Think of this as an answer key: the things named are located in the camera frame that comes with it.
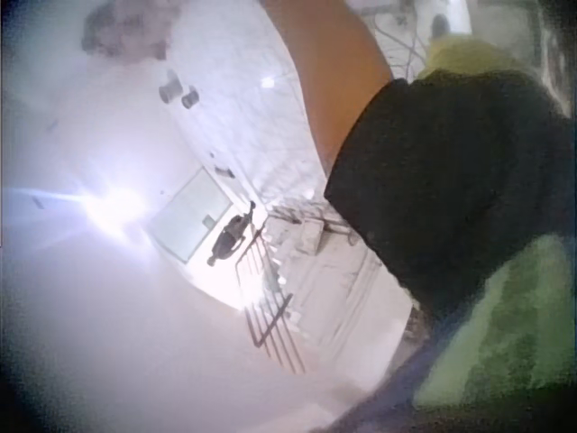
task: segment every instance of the yellow fabric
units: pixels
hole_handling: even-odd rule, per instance
[[[425,78],[438,69],[463,75],[516,70],[533,76],[529,67],[515,60],[506,51],[461,34],[447,35],[431,42],[425,69],[417,78]]]

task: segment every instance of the person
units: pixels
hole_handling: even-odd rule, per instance
[[[238,250],[244,241],[244,230],[252,222],[252,214],[255,208],[255,203],[251,201],[251,210],[248,214],[243,216],[236,215],[231,218],[216,239],[215,246],[213,246],[213,255],[207,261],[209,266],[214,266],[216,260],[228,259]]]
[[[574,425],[572,121],[531,69],[442,18],[409,84],[345,1],[261,5],[297,68],[325,197],[430,328],[327,431]]]

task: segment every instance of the skin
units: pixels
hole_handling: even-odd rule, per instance
[[[389,65],[342,0],[261,0],[297,67],[316,151],[326,174],[379,90]]]

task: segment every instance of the metal railing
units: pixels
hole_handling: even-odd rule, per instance
[[[277,268],[261,237],[262,230],[254,234],[235,265],[245,299],[244,314],[249,332],[255,347],[264,347],[269,358],[289,368],[292,373],[304,373],[305,364],[285,317],[292,295],[286,296],[279,286]],[[251,299],[255,291],[258,296]]]

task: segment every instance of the black sleeve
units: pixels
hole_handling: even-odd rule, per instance
[[[351,130],[325,197],[401,285],[441,312],[551,228],[560,122],[518,74],[395,80]]]

